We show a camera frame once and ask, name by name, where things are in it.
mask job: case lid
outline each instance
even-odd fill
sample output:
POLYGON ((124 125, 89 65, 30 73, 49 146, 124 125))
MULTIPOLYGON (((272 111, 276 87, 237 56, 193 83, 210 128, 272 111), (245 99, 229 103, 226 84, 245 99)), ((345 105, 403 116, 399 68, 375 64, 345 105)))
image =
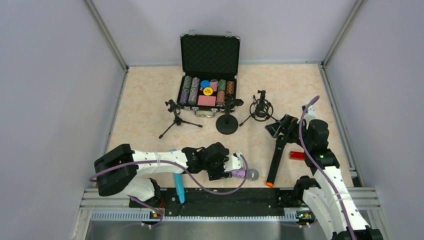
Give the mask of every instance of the case lid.
POLYGON ((236 76, 240 38, 237 36, 182 35, 182 70, 190 74, 236 76))

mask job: case handle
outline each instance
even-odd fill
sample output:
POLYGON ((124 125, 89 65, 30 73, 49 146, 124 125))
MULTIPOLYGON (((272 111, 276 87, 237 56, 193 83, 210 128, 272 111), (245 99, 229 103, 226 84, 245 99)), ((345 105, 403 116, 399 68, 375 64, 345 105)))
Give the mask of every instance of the case handle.
POLYGON ((194 115, 196 117, 200 117, 200 118, 213 118, 215 117, 215 113, 218 112, 218 109, 216 108, 212 108, 212 115, 208 115, 208 114, 198 114, 199 108, 198 107, 193 107, 192 108, 194 110, 194 115))

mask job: table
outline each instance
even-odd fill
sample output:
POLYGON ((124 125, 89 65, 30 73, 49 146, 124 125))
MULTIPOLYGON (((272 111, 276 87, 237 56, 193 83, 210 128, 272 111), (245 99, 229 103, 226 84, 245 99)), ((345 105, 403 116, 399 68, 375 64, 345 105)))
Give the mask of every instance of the table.
MULTIPOLYGON (((173 126, 162 139, 158 138, 173 122, 174 114, 167 111, 165 101, 177 100, 181 78, 181 66, 131 67, 110 137, 109 150, 120 144, 130 144, 134 150, 167 152, 170 149, 207 147, 221 142, 230 150, 230 153, 241 151, 249 167, 259 171, 259 179, 246 181, 243 187, 265 187, 274 153, 275 139, 264 127, 273 123, 272 119, 266 122, 250 119, 234 134, 222 135, 217 131, 215 122, 223 113, 217 113, 214 118, 206 118, 196 117, 193 111, 181 110, 182 119, 201 124, 203 128, 183 123, 181 126, 173 126)), ((317 118, 328 123, 330 132, 328 147, 340 163, 346 186, 353 187, 346 155, 318 66, 316 64, 240 65, 236 97, 244 100, 244 105, 237 107, 232 113, 239 123, 248 117, 253 95, 258 97, 258 90, 266 90, 266 99, 274 106, 273 117, 277 119, 282 118, 284 114, 300 117, 302 105, 307 104, 316 95, 320 95, 319 101, 314 105, 317 118)), ((304 161, 289 159, 290 151, 302 152, 303 150, 296 144, 286 145, 274 187, 293 187, 301 176, 312 177, 304 161)), ((201 184, 209 188, 234 188, 242 180, 233 177, 209 181, 205 171, 194 176, 201 184)), ((163 188, 175 187, 171 173, 157 173, 144 177, 157 180, 163 188)), ((185 174, 183 182, 185 187, 197 187, 185 174)))

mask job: yellow disc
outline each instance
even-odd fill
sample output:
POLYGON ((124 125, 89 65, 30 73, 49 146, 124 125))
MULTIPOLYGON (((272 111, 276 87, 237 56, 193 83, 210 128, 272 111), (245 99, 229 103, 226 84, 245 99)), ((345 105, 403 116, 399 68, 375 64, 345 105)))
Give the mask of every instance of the yellow disc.
POLYGON ((205 87, 203 89, 203 94, 206 95, 206 96, 212 95, 213 92, 214 92, 214 90, 212 89, 212 87, 205 87))

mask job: microphone head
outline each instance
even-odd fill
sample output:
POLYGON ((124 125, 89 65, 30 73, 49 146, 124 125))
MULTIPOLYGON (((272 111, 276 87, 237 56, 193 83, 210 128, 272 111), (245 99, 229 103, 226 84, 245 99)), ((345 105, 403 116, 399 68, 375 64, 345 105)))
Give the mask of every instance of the microphone head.
POLYGON ((249 169, 246 172, 246 174, 247 174, 247 179, 250 181, 255 181, 259 178, 259 171, 253 168, 249 169))

